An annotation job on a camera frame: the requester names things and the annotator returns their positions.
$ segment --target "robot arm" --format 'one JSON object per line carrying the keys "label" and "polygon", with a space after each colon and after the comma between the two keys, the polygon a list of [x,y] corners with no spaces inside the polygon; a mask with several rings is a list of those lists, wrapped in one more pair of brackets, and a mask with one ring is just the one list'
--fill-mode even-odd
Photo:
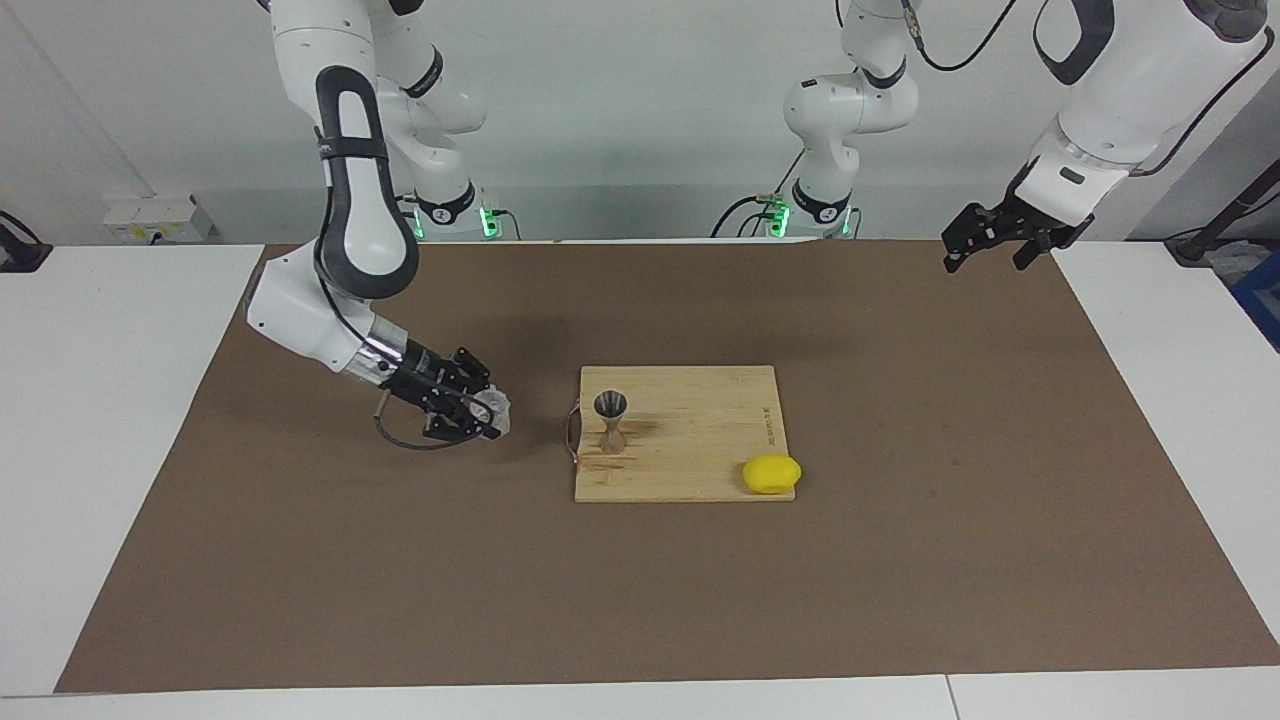
{"label": "robot arm", "polygon": [[[387,83],[396,83],[397,92],[404,87],[413,53],[402,46],[412,31],[381,38],[374,31],[387,27],[388,13],[403,18],[419,5],[421,0],[271,3],[280,77],[288,97],[315,123],[329,204],[315,241],[264,265],[250,288],[246,315],[257,332],[288,350],[422,409],[428,415],[422,434],[439,445],[396,441],[381,428],[381,406],[375,421],[402,447],[435,450],[500,437],[509,428],[509,404],[466,348],[442,357],[369,307],[370,301],[404,290],[417,272],[416,237],[392,192],[380,111],[393,104],[381,99],[392,95]],[[416,37],[413,44],[422,45]],[[434,49],[433,56],[439,56]],[[396,77],[379,81],[376,69],[383,64]],[[424,82],[410,82],[403,91],[408,97],[433,74],[440,79],[438,64],[420,68],[417,78]],[[407,100],[402,106],[412,114]],[[447,122],[453,120],[479,126],[465,122],[465,111]],[[422,173],[430,176],[430,169]]]}
{"label": "robot arm", "polygon": [[992,209],[970,204],[942,232],[945,265],[1007,241],[1014,263],[1070,246],[1161,138],[1211,102],[1272,42],[1266,0],[1048,0],[1036,47],[1071,97]]}
{"label": "robot arm", "polygon": [[486,104],[463,73],[445,65],[443,53],[428,40],[422,14],[406,14],[403,5],[421,0],[370,5],[387,141],[408,164],[416,214],[426,232],[451,240],[493,237],[497,225],[485,208],[484,188],[471,181],[462,154],[447,137],[480,129]]}
{"label": "robot arm", "polygon": [[841,45],[855,70],[805,79],[787,94],[783,117],[804,142],[787,199],[799,233],[831,234],[845,220],[859,168],[849,138],[897,129],[915,115],[910,44],[901,0],[852,0]]}

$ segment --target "power outlet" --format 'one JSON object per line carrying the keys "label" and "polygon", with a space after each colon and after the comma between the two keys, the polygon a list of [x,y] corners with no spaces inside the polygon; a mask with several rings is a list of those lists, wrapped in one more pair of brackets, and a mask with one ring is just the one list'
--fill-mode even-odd
{"label": "power outlet", "polygon": [[214,229],[209,214],[191,196],[118,202],[102,224],[124,245],[209,242]]}

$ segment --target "yellow lemon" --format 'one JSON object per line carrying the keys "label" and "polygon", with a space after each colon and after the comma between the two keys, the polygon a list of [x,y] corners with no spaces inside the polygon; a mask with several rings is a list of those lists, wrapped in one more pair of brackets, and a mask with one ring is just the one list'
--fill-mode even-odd
{"label": "yellow lemon", "polygon": [[781,495],[796,487],[800,464],[786,455],[760,455],[742,466],[742,480],[751,492]]}

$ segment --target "black cable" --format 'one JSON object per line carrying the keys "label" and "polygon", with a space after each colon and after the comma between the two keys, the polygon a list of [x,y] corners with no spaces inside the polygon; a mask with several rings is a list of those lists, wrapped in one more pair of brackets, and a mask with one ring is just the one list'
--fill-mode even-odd
{"label": "black cable", "polygon": [[[321,225],[320,225],[320,236],[316,238],[316,247],[315,247],[315,260],[316,260],[316,268],[317,268],[316,269],[316,281],[319,281],[319,283],[320,283],[320,290],[324,292],[324,297],[329,302],[329,309],[333,310],[333,315],[335,318],[338,318],[338,322],[342,323],[342,327],[347,328],[347,332],[349,332],[352,336],[355,336],[356,340],[360,341],[361,347],[369,347],[370,350],[372,350],[374,352],[376,352],[378,355],[380,355],[384,360],[387,360],[389,363],[393,363],[396,365],[399,365],[403,361],[403,359],[396,357],[394,355],[387,352],[381,347],[379,347],[379,346],[369,342],[369,338],[365,337],[364,333],[361,333],[360,331],[357,331],[356,327],[352,325],[349,320],[347,320],[347,316],[343,315],[342,310],[338,307],[338,301],[334,300],[333,292],[329,291],[329,283],[325,282],[325,279],[319,275],[320,251],[324,247],[325,232],[329,229],[329,222],[332,219],[333,219],[333,188],[330,187],[329,191],[328,191],[326,200],[325,200],[324,223],[321,223]],[[430,380],[428,378],[419,378],[419,379],[421,379],[424,384],[426,384],[428,387],[430,387],[431,389],[434,389],[436,392],[443,392],[444,395],[453,396],[453,397],[456,397],[456,398],[458,398],[458,400],[461,400],[463,402],[470,402],[470,404],[479,405],[480,409],[485,411],[485,419],[480,420],[479,418],[476,418],[476,423],[479,423],[483,428],[486,428],[486,429],[492,429],[493,428],[493,420],[494,420],[494,418],[497,418],[497,414],[493,411],[493,407],[490,407],[488,404],[485,404],[479,397],[476,397],[476,396],[474,396],[471,393],[456,391],[456,389],[453,389],[451,387],[442,386],[442,384],[439,384],[436,382],[433,382],[433,380]],[[374,411],[374,427],[378,429],[378,434],[383,436],[383,439],[390,442],[392,445],[394,445],[397,447],[404,448],[404,450],[416,450],[416,451],[424,451],[424,452],[429,452],[429,451],[434,451],[434,450],[445,450],[448,447],[457,447],[457,446],[460,446],[460,445],[462,445],[465,442],[471,442],[471,441],[476,439],[477,437],[480,437],[483,434],[481,432],[477,432],[475,434],[467,436],[467,437],[461,438],[461,439],[443,442],[443,443],[435,443],[435,445],[411,445],[411,443],[407,443],[404,441],[401,441],[401,439],[397,439],[397,438],[392,437],[392,434],[388,433],[387,429],[383,427],[381,411],[383,411],[383,407],[385,407],[385,405],[387,405],[387,395],[384,393],[383,395],[383,400],[379,402],[378,410]]]}
{"label": "black cable", "polygon": [[854,208],[852,210],[850,210],[850,213],[858,213],[858,224],[854,225],[854,237],[850,238],[850,240],[858,240],[858,231],[863,229],[863,209]]}
{"label": "black cable", "polygon": [[1204,105],[1204,108],[1201,109],[1199,114],[1196,115],[1196,119],[1192,120],[1192,124],[1187,126],[1187,129],[1183,131],[1183,136],[1178,138],[1178,142],[1175,142],[1174,147],[1169,151],[1167,155],[1165,155],[1165,159],[1157,163],[1156,167],[1151,169],[1134,168],[1133,170],[1129,170],[1129,177],[1147,178],[1165,169],[1165,165],[1167,165],[1169,161],[1174,159],[1174,155],[1178,155],[1178,151],[1183,149],[1183,143],[1187,142],[1187,138],[1190,137],[1193,132],[1196,132],[1196,128],[1201,124],[1201,120],[1203,120],[1204,117],[1208,115],[1210,110],[1213,109],[1213,105],[1217,105],[1217,101],[1221,100],[1228,92],[1230,92],[1231,88],[1235,87],[1235,83],[1240,82],[1240,78],[1249,74],[1249,70],[1257,67],[1257,64],[1262,61],[1262,58],[1266,58],[1267,53],[1271,51],[1271,47],[1276,44],[1276,33],[1270,27],[1267,27],[1263,31],[1263,35],[1266,35],[1267,41],[1262,45],[1262,50],[1260,50],[1258,54],[1254,55],[1252,60],[1249,60],[1249,64],[1240,68],[1240,72],[1235,73],[1235,76],[1231,79],[1229,79],[1226,85],[1222,86],[1221,90],[1217,91],[1217,95],[1210,99],[1208,105]]}
{"label": "black cable", "polygon": [[27,233],[27,237],[29,237],[31,240],[33,240],[36,242],[36,245],[45,245],[45,241],[42,241],[38,237],[36,237],[36,233],[32,232],[31,228],[28,228],[27,224],[23,223],[22,220],[19,220],[18,218],[14,218],[13,215],[10,215],[9,213],[5,213],[4,210],[0,210],[0,218],[4,218],[6,220],[9,220],[9,223],[13,224],[13,227],[15,227],[15,228],[20,229],[22,232]]}
{"label": "black cable", "polygon": [[730,205],[728,210],[724,210],[724,214],[721,215],[721,219],[716,220],[716,227],[712,229],[712,237],[716,237],[716,236],[719,234],[719,229],[722,227],[724,227],[724,220],[728,220],[728,217],[732,215],[735,210],[737,210],[742,205],[749,205],[751,202],[759,202],[759,200],[756,200],[756,197],[754,195],[748,195],[746,197],[744,197],[744,199],[739,200],[737,202]]}
{"label": "black cable", "polygon": [[[796,159],[791,160],[791,167],[787,168],[787,172],[782,176],[782,179],[778,181],[778,187],[773,188],[773,195],[778,195],[780,192],[782,192],[782,186],[787,184],[787,181],[791,178],[791,173],[794,173],[796,170],[796,165],[800,164],[800,158],[804,158],[804,147],[800,149],[800,152],[796,152]],[[755,227],[751,228],[751,237],[755,237],[755,233],[758,232],[760,232],[759,220],[756,220]]]}
{"label": "black cable", "polygon": [[[750,223],[751,220],[765,220],[768,218],[769,218],[768,213],[756,213],[749,217],[748,219],[742,220],[741,227],[737,228],[737,237],[742,237],[742,231],[746,229],[746,223]],[[755,237],[755,231],[751,231],[751,237]]]}
{"label": "black cable", "polygon": [[[1271,205],[1276,200],[1280,200],[1280,192],[1276,192],[1275,195],[1272,195],[1271,197],[1266,199],[1265,201],[1258,202],[1253,208],[1249,208],[1247,211],[1240,213],[1240,217],[1236,218],[1236,220],[1243,220],[1244,218],[1248,218],[1249,215],[1252,215],[1254,213],[1260,213],[1260,211],[1265,210],[1267,208],[1267,205]],[[1169,236],[1166,238],[1162,238],[1161,242],[1169,242],[1170,240],[1178,240],[1179,237],[1183,237],[1184,234],[1192,234],[1193,232],[1199,232],[1199,231],[1202,231],[1202,229],[1204,229],[1207,227],[1208,225],[1201,225],[1198,228],[1190,228],[1190,229],[1185,229],[1185,231],[1181,231],[1181,232],[1175,232],[1174,234],[1171,234],[1171,236]]]}
{"label": "black cable", "polygon": [[942,73],[952,73],[955,70],[964,68],[969,63],[974,61],[978,58],[978,55],[980,55],[982,51],[987,49],[987,44],[991,42],[991,38],[996,37],[996,31],[1000,29],[1000,26],[1005,24],[1005,18],[1009,17],[1009,13],[1014,9],[1014,5],[1016,4],[1018,0],[1009,0],[1009,4],[1005,5],[1005,9],[1000,13],[1000,17],[996,18],[996,23],[992,24],[991,29],[987,31],[987,36],[982,38],[982,42],[978,44],[978,47],[974,49],[974,51],[970,53],[968,58],[965,58],[960,63],[956,63],[955,65],[938,64],[937,61],[933,60],[933,58],[929,56],[929,53],[924,49],[924,31],[920,29],[920,20],[915,15],[915,8],[911,6],[911,0],[902,0],[902,13],[904,13],[904,19],[906,20],[906,29],[909,33],[911,33],[911,40],[915,41],[915,49],[920,51],[920,58],[924,58],[924,61],[934,70]]}
{"label": "black cable", "polygon": [[525,240],[525,237],[522,234],[520,234],[520,219],[516,218],[515,213],[512,213],[511,210],[494,210],[493,214],[494,214],[494,217],[506,215],[506,217],[511,218],[511,224],[516,225],[516,240],[518,240],[518,241],[524,241]]}

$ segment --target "white table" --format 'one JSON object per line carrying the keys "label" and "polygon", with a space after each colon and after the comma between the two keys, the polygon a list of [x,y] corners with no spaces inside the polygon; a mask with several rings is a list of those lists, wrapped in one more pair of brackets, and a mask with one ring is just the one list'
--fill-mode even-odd
{"label": "white table", "polygon": [[[1280,667],[41,697],[260,251],[59,249],[35,275],[0,275],[0,717],[1280,717]],[[1280,356],[1210,272],[1160,246],[1055,258],[1280,634]]]}

